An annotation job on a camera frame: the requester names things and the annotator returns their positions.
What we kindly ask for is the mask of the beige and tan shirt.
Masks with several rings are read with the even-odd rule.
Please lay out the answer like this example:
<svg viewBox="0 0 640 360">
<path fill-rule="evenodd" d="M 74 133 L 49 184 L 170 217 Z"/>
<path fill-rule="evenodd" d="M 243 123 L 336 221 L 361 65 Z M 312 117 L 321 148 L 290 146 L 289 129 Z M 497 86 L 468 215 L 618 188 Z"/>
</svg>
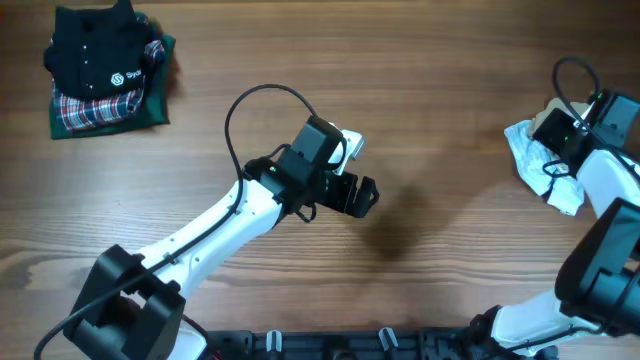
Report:
<svg viewBox="0 0 640 360">
<path fill-rule="evenodd" d="M 570 105 L 576 112 L 578 112 L 582 116 L 585 116 L 592 108 L 590 104 L 583 102 L 571 102 Z M 552 113 L 552 111 L 556 109 L 559 109 L 563 114 L 568 115 L 570 118 L 572 118 L 574 122 L 577 122 L 568 107 L 565 106 L 559 98 L 553 98 L 548 102 L 546 108 L 543 111 L 534 116 L 532 123 L 529 125 L 529 135 L 532 136 L 536 132 L 536 130 L 544 123 L 544 121 Z"/>
</svg>

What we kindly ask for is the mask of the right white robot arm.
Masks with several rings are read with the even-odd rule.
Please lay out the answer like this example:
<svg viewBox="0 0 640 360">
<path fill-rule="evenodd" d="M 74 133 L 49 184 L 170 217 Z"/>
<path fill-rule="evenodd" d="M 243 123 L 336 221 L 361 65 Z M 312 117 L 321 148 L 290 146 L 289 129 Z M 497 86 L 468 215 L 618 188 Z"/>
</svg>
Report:
<svg viewBox="0 0 640 360">
<path fill-rule="evenodd" d="M 553 289 L 497 305 L 455 335 L 469 359 L 524 359 L 585 336 L 639 332 L 639 164 L 620 154 L 637 101 L 603 91 L 586 103 L 556 97 L 505 129 L 521 178 L 574 215 L 589 200 L 597 221 L 558 272 Z"/>
</svg>

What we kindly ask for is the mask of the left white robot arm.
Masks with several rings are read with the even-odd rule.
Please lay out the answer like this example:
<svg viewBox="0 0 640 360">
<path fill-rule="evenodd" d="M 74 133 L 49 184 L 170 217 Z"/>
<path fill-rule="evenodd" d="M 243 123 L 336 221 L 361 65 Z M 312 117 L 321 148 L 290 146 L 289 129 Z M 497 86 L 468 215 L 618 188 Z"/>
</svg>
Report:
<svg viewBox="0 0 640 360">
<path fill-rule="evenodd" d="M 90 359 L 201 359 L 212 350 L 183 317 L 187 300 L 228 257 L 302 208 L 363 217 L 374 180 L 345 170 L 365 144 L 352 130 L 310 117 L 293 143 L 253 159 L 215 205 L 179 231 L 129 253 L 103 252 L 62 328 Z"/>
</svg>

